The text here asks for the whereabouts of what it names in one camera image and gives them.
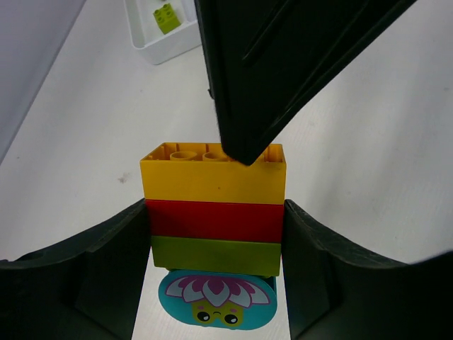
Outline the green square brick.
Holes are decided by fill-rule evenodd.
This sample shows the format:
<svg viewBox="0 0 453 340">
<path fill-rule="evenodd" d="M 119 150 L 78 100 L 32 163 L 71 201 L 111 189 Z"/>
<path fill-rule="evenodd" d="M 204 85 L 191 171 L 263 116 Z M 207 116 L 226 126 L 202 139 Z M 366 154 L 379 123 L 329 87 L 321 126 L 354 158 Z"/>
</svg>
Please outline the green square brick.
<svg viewBox="0 0 453 340">
<path fill-rule="evenodd" d="M 164 35 L 181 26 L 181 22 L 170 3 L 165 3 L 161 8 L 156 9 L 153 16 Z"/>
</svg>

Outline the long yellow brick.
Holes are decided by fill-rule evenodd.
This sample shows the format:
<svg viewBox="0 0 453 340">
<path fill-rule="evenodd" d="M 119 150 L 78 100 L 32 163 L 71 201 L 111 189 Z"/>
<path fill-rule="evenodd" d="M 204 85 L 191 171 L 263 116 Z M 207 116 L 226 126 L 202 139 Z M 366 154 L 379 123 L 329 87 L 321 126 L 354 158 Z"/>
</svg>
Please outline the long yellow brick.
<svg viewBox="0 0 453 340">
<path fill-rule="evenodd" d="M 147 200 L 279 205 L 287 165 L 271 144 L 250 166 L 228 157 L 219 143 L 165 142 L 140 160 Z"/>
</svg>

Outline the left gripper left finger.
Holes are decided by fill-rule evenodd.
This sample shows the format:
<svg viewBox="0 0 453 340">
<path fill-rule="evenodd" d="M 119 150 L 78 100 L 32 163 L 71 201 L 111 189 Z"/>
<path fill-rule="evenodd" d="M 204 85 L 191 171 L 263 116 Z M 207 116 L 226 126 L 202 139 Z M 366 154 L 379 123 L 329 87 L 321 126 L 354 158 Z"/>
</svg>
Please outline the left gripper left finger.
<svg viewBox="0 0 453 340">
<path fill-rule="evenodd" d="M 15 261 L 1 261 L 2 339 L 131 339 L 150 252 L 139 200 Z"/>
</svg>

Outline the long green brick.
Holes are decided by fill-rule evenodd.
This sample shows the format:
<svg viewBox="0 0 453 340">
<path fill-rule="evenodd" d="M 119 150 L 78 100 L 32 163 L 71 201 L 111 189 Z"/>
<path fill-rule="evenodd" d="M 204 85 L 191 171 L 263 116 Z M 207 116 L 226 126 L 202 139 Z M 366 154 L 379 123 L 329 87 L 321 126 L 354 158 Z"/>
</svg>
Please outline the long green brick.
<svg viewBox="0 0 453 340">
<path fill-rule="evenodd" d="M 160 268 L 255 276 L 280 274 L 281 246 L 185 237 L 151 237 L 154 265 Z"/>
</svg>

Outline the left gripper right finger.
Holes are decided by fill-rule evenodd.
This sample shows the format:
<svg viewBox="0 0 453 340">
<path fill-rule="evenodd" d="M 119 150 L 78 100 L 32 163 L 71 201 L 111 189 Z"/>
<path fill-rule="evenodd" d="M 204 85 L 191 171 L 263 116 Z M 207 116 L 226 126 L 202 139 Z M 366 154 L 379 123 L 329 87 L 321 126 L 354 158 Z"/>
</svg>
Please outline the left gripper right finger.
<svg viewBox="0 0 453 340">
<path fill-rule="evenodd" d="M 452 253 L 406 264 L 285 201 L 282 266 L 292 339 L 451 339 Z"/>
</svg>

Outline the long red brick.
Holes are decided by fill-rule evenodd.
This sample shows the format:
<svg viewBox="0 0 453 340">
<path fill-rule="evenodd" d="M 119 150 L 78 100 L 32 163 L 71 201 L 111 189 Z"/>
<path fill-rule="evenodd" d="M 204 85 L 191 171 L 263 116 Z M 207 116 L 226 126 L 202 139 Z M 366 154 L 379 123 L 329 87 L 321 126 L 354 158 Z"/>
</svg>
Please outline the long red brick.
<svg viewBox="0 0 453 340">
<path fill-rule="evenodd" d="M 165 237 L 280 243 L 284 205 L 146 200 L 151 233 Z"/>
</svg>

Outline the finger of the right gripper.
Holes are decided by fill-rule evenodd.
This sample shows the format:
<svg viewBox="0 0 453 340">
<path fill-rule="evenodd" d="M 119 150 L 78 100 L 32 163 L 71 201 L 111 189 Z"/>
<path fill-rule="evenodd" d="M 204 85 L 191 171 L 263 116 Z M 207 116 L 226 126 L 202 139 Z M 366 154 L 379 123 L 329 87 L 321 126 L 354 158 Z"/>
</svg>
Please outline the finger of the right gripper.
<svg viewBox="0 0 453 340">
<path fill-rule="evenodd" d="M 197 1 L 224 152 L 252 164 L 410 1 Z"/>
</svg>

